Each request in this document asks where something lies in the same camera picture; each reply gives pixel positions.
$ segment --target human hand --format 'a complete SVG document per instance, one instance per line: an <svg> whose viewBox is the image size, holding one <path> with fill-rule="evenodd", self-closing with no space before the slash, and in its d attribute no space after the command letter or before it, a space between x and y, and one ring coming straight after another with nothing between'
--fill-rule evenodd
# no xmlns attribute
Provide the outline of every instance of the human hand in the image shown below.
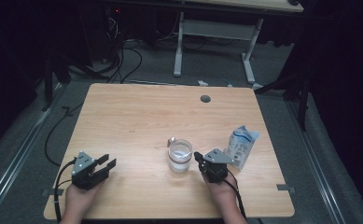
<svg viewBox="0 0 363 224"><path fill-rule="evenodd" d="M65 211L61 223L79 224L91 208L93 200L104 182L105 181L89 190L79 189L71 184L65 193Z"/></svg>
<svg viewBox="0 0 363 224"><path fill-rule="evenodd" d="M222 206L230 203L236 204L236 192L224 181L219 183L210 183L208 182L207 176L202 174L204 183L210 191L211 197L215 204L221 209ZM236 188L236 180L228 175L225 180L231 183Z"/></svg>
<svg viewBox="0 0 363 224"><path fill-rule="evenodd" d="M224 181L219 183L210 183L207 177L202 174L204 183L210 191L211 198L216 204L226 224L246 224L246 220L240 213L236 203L236 192ZM236 179L232 175L225 178L230 184L237 189Z"/></svg>

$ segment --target floor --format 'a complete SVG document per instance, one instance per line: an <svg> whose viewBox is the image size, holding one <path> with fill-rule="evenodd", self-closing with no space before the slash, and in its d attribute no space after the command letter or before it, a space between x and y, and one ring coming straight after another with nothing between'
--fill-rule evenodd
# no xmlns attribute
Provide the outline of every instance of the floor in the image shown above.
<svg viewBox="0 0 363 224"><path fill-rule="evenodd" d="M247 46L244 41L221 39L211 39L205 44L199 40L187 42L182 76L174 77L173 41L161 41L153 48L131 40L125 43L120 74L126 77L125 83L197 86L202 80L209 86L231 84L251 88L241 61L244 46ZM272 43L256 45L251 61L256 82L265 85L275 81L291 50L292 46L276 48ZM48 158L61 162L79 113L77 108L73 116L65 117L65 107L76 108L81 104L94 82L103 81L72 75L68 85L55 82L55 104L45 112L42 111L45 99L41 84L37 89L37 99L22 111L4 135L0 142L0 223L55 223L43 217L48 192L59 171L59 167ZM119 83L119 75L114 82ZM257 98L283 175L291 187L290 196L296 213L293 217L264 217L260 221L265 224L363 223L363 202L328 139L314 99L309 98L307 132L302 132L296 122L298 102L285 102L281 93L268 91ZM203 223L203 220L157 222ZM259 223L259 220L250 218L249 223Z"/></svg>

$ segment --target glass of water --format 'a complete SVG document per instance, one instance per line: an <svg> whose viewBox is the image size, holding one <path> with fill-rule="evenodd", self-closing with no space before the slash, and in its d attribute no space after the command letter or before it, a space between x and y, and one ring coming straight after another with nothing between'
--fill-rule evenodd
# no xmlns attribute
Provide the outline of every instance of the glass of water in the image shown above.
<svg viewBox="0 0 363 224"><path fill-rule="evenodd" d="M192 145L184 139L171 140L169 146L169 166L176 173L184 173L189 169L192 158Z"/></svg>

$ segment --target wire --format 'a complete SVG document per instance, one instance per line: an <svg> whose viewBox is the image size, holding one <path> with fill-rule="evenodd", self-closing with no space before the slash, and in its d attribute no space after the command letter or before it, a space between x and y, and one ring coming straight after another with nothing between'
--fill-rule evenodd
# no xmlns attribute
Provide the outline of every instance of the wire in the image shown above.
<svg viewBox="0 0 363 224"><path fill-rule="evenodd" d="M64 170L70 166L76 163L77 158L74 158L72 161L69 161L63 168L62 170L59 172L57 179L56 179L56 184L55 184L55 190L53 191L53 199L54 199L54 205L55 205L55 212L56 212L56 219L57 221L60 223L60 221L62 221L62 214L60 211L60 206L59 206L59 194L58 194L58 189L59 186L61 184L59 184L60 182L60 178L62 177L62 173L64 172Z"/></svg>
<svg viewBox="0 0 363 224"><path fill-rule="evenodd" d="M232 84L231 84L230 82L228 82L228 80L227 80L227 79L222 78L222 77L218 77L218 78L219 78L219 79L221 79L222 81L224 81L224 82L228 83L228 87L232 87Z"/></svg>
<svg viewBox="0 0 363 224"><path fill-rule="evenodd" d="M125 42L137 42L137 44L135 46L125 48L125 49L137 49L138 47L140 47L140 40L138 40L138 39L130 39L130 40L126 40Z"/></svg>
<svg viewBox="0 0 363 224"><path fill-rule="evenodd" d="M123 57L123 48L120 51L120 55L121 55L120 64L118 65L118 68L114 72L114 74L112 74L111 77L108 79L107 83L110 83L110 82L114 83L118 75L119 75L119 80L122 80L122 75L120 74L120 68L123 65L123 58L124 58Z"/></svg>
<svg viewBox="0 0 363 224"><path fill-rule="evenodd" d="M237 185L237 179L236 177L234 177L233 173L231 171L228 171L231 176L233 177L234 181L236 182L236 187L234 187L228 180L226 179L223 179L223 181L229 185L233 190L234 192L236 193L236 197L237 197L237 201L239 202L239 209L240 209L240 212L242 213L242 216L244 217L245 220L247 220L247 216L245 215L245 210L244 210L244 206L243 206L243 202L242 202L242 196L240 195L240 192L239 192L239 186Z"/></svg>
<svg viewBox="0 0 363 224"><path fill-rule="evenodd" d="M99 71L97 71L97 73L99 73L99 74L103 74L103 73L106 73L106 72L109 72L109 71L111 71L112 69L114 69L115 67L117 67L117 65L118 65L118 62L119 62L119 58L118 57L116 57L115 59L114 59L114 61L108 66L108 67L106 67L106 68L104 68L104 69L101 69L101 70L99 70ZM84 72L79 72L79 71L77 71L77 70L74 70L73 68L71 68L71 67L68 67L67 68L68 69L68 72L70 72L70 73L72 73L72 74L74 74L74 75L77 75L77 76L82 76L82 77L91 77L91 76L89 76L88 74L86 74L86 73L84 73Z"/></svg>
<svg viewBox="0 0 363 224"><path fill-rule="evenodd" d="M69 180L64 180L62 183L60 183L60 184L59 184L59 186L61 186L61 185L62 185L62 184L64 184L64 183L70 182L70 181L71 181L71 179L69 179Z"/></svg>
<svg viewBox="0 0 363 224"><path fill-rule="evenodd" d="M114 22L114 24L112 25L110 31L112 31L112 28L114 27L114 25L117 25L117 30L115 31L115 35L114 35L114 40L117 40L117 35L118 35L118 23L116 21L114 21L112 18L110 18L111 21Z"/></svg>
<svg viewBox="0 0 363 224"><path fill-rule="evenodd" d="M226 45L236 44L236 43L238 43L238 42L240 42L240 40L239 40L239 39L232 39L231 41L229 41L229 42L227 42L227 43L221 43L221 42L219 42L219 41L210 40L210 38L209 38L209 39L207 39L207 43L210 43L210 44L216 44L216 45L224 45L224 46L226 46Z"/></svg>
<svg viewBox="0 0 363 224"><path fill-rule="evenodd" d="M133 52L135 52L139 57L140 57L140 62L138 63L138 65L130 72L130 73L128 73L124 78L122 78L121 80L120 80L120 84L122 84L124 81L125 81L125 79L126 79L126 77L128 77L129 75L131 75L135 70L137 70L139 67L140 67L140 65L141 65L141 63L143 62L143 56L137 51L137 50L135 50L135 49L129 49L129 50L131 50L131 51L133 51Z"/></svg>
<svg viewBox="0 0 363 224"><path fill-rule="evenodd" d="M168 39L165 39L165 40L161 40L161 41L157 41L157 43L159 45L162 45L162 46L166 46L166 47L169 47L169 46L174 46L177 44L177 40L173 40L173 38L176 37L176 36L173 36L172 38L168 38ZM171 44L164 44L163 42L169 42L169 41L172 41Z"/></svg>
<svg viewBox="0 0 363 224"><path fill-rule="evenodd" d="M54 161L53 159L50 158L49 154L48 154L48 142L50 137L52 136L53 132L55 131L55 129L57 128L57 126L67 117L70 117L72 115L72 113L77 110L78 108L80 108L83 105L83 103L77 105L76 107L74 107L72 110L67 110L64 114L64 116L59 119L55 125L53 125L53 127L50 129L49 134L47 136L47 139L45 141L45 145L44 145L44 151L45 151L45 156L47 157L48 161L50 161L50 163L52 163L53 165L56 166L60 166L60 164L56 161Z"/></svg>
<svg viewBox="0 0 363 224"><path fill-rule="evenodd" d="M178 22L178 18L179 18L179 16L180 16L180 13L178 12L178 13L177 13L177 17L175 18L175 25L173 26L173 29L172 29L172 31L170 32L170 34L168 34L168 35L167 35L166 37L164 37L164 38L157 39L157 41L166 40L166 39L172 39L172 38L174 38L174 37L178 36L178 34L173 35L173 36L170 36L170 35L172 35L172 34L175 32L175 27L177 26L177 22Z"/></svg>
<svg viewBox="0 0 363 224"><path fill-rule="evenodd" d="M189 48L189 47L187 47L187 46L185 46L185 45L183 44L183 47L184 47L185 49L194 49L194 50L201 49L201 48L202 48L202 47L204 47L204 46L206 45L206 43L207 43L207 38L205 38L204 36L192 36L192 35L187 35L187 37L189 37L189 39L202 39L202 44L201 44L199 47L197 47L197 48Z"/></svg>

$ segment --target wooden table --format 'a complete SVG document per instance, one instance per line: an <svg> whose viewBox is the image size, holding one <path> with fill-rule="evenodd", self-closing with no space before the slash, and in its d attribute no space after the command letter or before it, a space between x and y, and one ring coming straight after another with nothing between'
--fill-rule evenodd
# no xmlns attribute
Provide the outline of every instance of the wooden table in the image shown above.
<svg viewBox="0 0 363 224"><path fill-rule="evenodd" d="M202 95L211 102L203 103ZM244 169L238 172L229 165L247 216L292 216L288 191L276 186L285 180L256 96L247 88L93 84L62 166L81 150L95 159L104 154L117 158L86 218L220 217L194 159L183 174L170 170L167 140L186 139L194 151L205 154L226 148L231 132L241 125L260 132ZM62 180L70 179L71 169ZM63 210L64 196L60 206ZM56 217L52 198L44 215Z"/></svg>

